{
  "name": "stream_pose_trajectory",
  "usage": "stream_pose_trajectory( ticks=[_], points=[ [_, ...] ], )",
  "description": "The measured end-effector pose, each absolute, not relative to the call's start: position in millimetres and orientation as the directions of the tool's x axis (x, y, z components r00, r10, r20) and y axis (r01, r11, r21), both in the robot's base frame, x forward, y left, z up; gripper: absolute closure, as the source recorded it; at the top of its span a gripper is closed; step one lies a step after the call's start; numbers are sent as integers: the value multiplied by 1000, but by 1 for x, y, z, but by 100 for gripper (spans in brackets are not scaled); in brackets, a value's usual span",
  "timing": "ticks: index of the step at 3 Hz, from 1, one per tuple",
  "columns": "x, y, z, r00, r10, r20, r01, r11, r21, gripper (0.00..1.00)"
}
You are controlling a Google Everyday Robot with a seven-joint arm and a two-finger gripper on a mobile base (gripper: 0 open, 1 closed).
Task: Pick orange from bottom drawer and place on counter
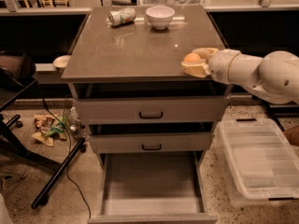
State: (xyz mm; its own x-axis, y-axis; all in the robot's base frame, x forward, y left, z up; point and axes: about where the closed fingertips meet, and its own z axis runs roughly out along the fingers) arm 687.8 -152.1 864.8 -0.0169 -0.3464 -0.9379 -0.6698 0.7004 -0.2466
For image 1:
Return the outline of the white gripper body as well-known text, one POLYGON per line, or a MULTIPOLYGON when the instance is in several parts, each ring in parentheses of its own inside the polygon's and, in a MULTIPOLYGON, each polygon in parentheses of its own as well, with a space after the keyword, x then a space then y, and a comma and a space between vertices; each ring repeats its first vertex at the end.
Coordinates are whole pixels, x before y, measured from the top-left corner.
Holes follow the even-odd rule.
POLYGON ((223 49, 217 51, 211 56, 208 62, 210 75, 214 81, 228 85, 229 69, 233 59, 240 54, 240 51, 234 49, 223 49))

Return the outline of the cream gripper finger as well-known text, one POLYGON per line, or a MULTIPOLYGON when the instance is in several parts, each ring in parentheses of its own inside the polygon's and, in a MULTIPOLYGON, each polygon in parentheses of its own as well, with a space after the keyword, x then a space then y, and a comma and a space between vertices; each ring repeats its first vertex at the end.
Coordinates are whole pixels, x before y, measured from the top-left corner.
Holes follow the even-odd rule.
POLYGON ((206 63, 181 63, 183 71, 193 77, 205 78, 210 75, 206 63))
POLYGON ((198 54, 202 59, 205 59, 208 62, 218 51, 219 50, 215 48, 199 48, 194 49, 192 52, 198 54))

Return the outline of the person forearm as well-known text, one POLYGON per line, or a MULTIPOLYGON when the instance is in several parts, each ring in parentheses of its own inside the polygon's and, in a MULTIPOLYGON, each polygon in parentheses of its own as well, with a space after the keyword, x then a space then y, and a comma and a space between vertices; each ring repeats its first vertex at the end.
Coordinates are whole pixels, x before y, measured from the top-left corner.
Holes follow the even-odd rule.
POLYGON ((299 147, 299 126, 292 127, 284 132, 291 145, 299 147))

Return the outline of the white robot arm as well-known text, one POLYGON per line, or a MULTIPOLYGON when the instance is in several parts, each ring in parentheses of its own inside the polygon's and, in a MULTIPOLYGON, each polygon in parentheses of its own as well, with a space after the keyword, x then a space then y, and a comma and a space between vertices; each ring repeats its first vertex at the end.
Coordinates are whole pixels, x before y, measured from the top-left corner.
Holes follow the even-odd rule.
POLYGON ((200 48, 187 54, 181 67, 190 76, 238 85, 272 104, 299 104, 299 58, 287 51, 262 58, 235 49, 200 48))

